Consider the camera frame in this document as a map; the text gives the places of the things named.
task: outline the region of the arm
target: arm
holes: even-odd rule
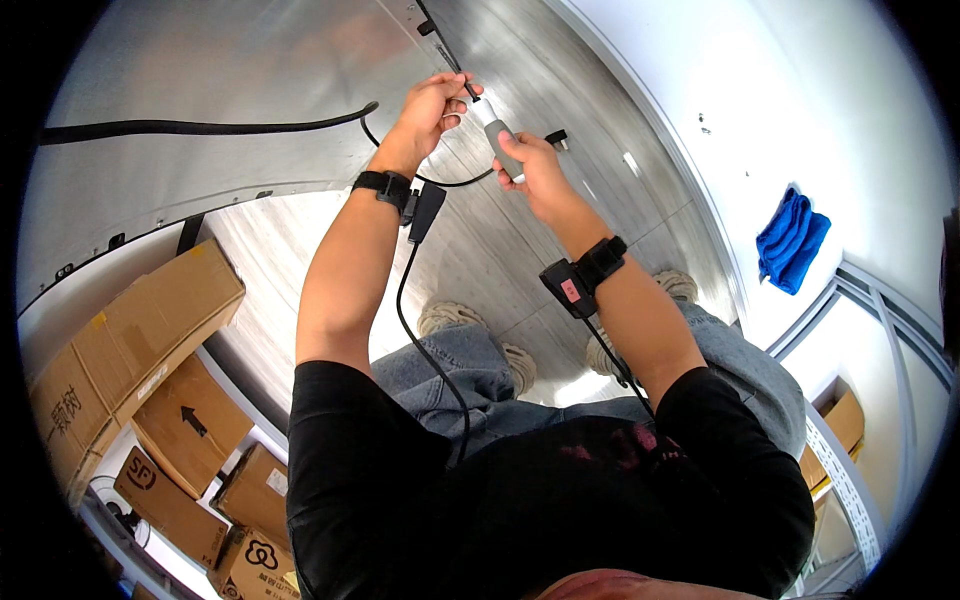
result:
[[[441,73],[410,90],[399,119],[370,162],[370,171],[394,171],[413,179],[437,147],[441,133],[460,124],[467,112],[454,100],[467,96],[472,75]],[[483,87],[474,85],[481,93]],[[343,363],[371,374],[370,329],[383,300],[393,264],[400,218],[396,208],[357,189],[317,248],[303,282],[297,317],[297,364],[311,360]]]
[[[513,183],[494,160],[503,188],[527,195],[534,214],[553,229],[574,260],[601,239],[613,237],[603,219],[573,191],[550,144],[526,132],[517,138],[515,142],[504,132],[499,141],[509,156],[523,163],[526,182]],[[656,411],[681,375],[707,363],[673,300],[632,257],[624,255],[624,261],[597,287],[600,322]]]

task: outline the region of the sf logo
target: sf logo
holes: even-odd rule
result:
[[[250,545],[247,547],[246,558],[250,564],[263,564],[264,568],[272,571],[276,570],[276,554],[274,554],[274,547],[269,543],[250,540]]]
[[[136,456],[133,457],[133,462],[127,469],[127,478],[130,479],[131,483],[144,491],[149,490],[154,486],[154,483],[156,483],[156,473],[154,473],[154,470],[140,462],[140,459]]]

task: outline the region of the cable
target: cable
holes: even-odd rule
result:
[[[407,320],[403,318],[403,310],[400,308],[400,298],[403,296],[403,287],[407,284],[407,276],[410,275],[410,268],[414,266],[414,258],[417,256],[417,249],[419,247],[420,244],[414,244],[414,249],[410,252],[410,258],[407,259],[407,268],[404,269],[403,277],[400,278],[400,286],[396,290],[396,315],[400,317],[400,324],[403,325],[403,330],[407,332],[410,341],[417,347],[417,350],[420,351],[420,354],[423,355],[426,362],[430,363],[430,366],[433,367],[433,370],[437,372],[437,375],[444,381],[446,387],[450,388],[450,392],[456,396],[457,402],[460,403],[460,410],[464,413],[464,437],[460,441],[460,453],[457,455],[457,465],[459,465],[464,461],[464,456],[467,455],[467,439],[470,436],[470,409],[467,408],[467,401],[460,395],[460,390],[457,390],[457,386],[453,385],[453,382],[446,376],[446,373],[441,369],[440,365],[437,364],[437,361],[433,359],[433,356],[430,356],[426,351],[426,348],[423,347],[423,344],[420,343],[420,340],[417,339],[414,332],[410,330],[410,325],[408,325]]]
[[[640,402],[643,403],[643,408],[647,409],[647,412],[650,413],[651,417],[653,417],[654,411],[652,408],[650,408],[650,402],[647,401],[647,398],[643,397],[643,395],[640,393],[640,390],[636,387],[636,384],[634,383],[634,377],[627,372],[627,368],[624,367],[619,360],[617,360],[616,356],[613,355],[613,352],[611,352],[607,345],[604,344],[603,338],[600,337],[600,332],[596,330],[596,327],[593,326],[593,324],[590,322],[590,319],[584,319],[584,323],[587,325],[590,333],[593,334],[593,337],[595,337],[597,342],[600,343],[600,347],[607,353],[607,356],[610,356],[610,359],[620,370],[620,376],[622,376],[624,380],[630,384],[630,387],[634,390],[636,397],[640,398]]]
[[[377,141],[377,139],[376,139],[375,137],[373,137],[373,134],[371,133],[370,128],[367,127],[367,117],[366,117],[366,116],[360,117],[360,128],[363,129],[363,133],[365,133],[365,134],[367,135],[367,138],[370,140],[370,142],[372,142],[374,146],[376,146],[377,148],[379,148],[379,147],[380,147],[380,142]],[[463,187],[463,186],[465,186],[465,185],[470,185],[471,183],[476,183],[476,182],[480,181],[481,179],[483,179],[484,177],[486,177],[487,175],[489,175],[489,174],[492,173],[492,172],[493,172],[493,169],[488,169],[486,172],[484,172],[484,173],[481,174],[481,175],[476,176],[476,177],[473,178],[472,180],[458,181],[458,182],[456,182],[456,183],[440,183],[439,181],[429,180],[429,179],[427,179],[426,177],[424,177],[423,175],[414,175],[414,177],[416,177],[418,180],[425,181],[426,183],[432,183],[432,184],[436,185],[437,187]]]
[[[138,119],[131,121],[111,121],[91,125],[71,125],[44,129],[40,134],[39,145],[70,144],[73,142],[117,137],[120,135],[139,135],[144,133],[170,133],[175,135],[254,135],[259,133],[312,132],[329,127],[343,125],[362,119],[375,111],[380,103],[374,101],[350,114],[312,121],[310,123],[274,123],[266,125],[231,125],[226,123],[192,123],[188,121],[162,121]]]

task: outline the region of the man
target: man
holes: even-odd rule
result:
[[[369,170],[411,180],[459,124],[451,113],[466,112],[456,98],[471,77],[416,85]],[[613,238],[550,145],[518,140],[500,143],[526,182],[495,160],[504,189],[525,194],[573,258]],[[422,342],[470,409],[467,458],[449,468],[463,435],[451,392],[410,347],[368,357],[398,225],[396,207],[356,189],[303,284],[287,519],[305,598],[778,597],[792,584],[814,523],[791,456],[804,399],[685,301],[688,277],[667,276],[665,292],[627,255],[596,288],[655,419],[636,398],[515,400],[533,375],[522,350],[505,351],[465,307],[425,311]]]

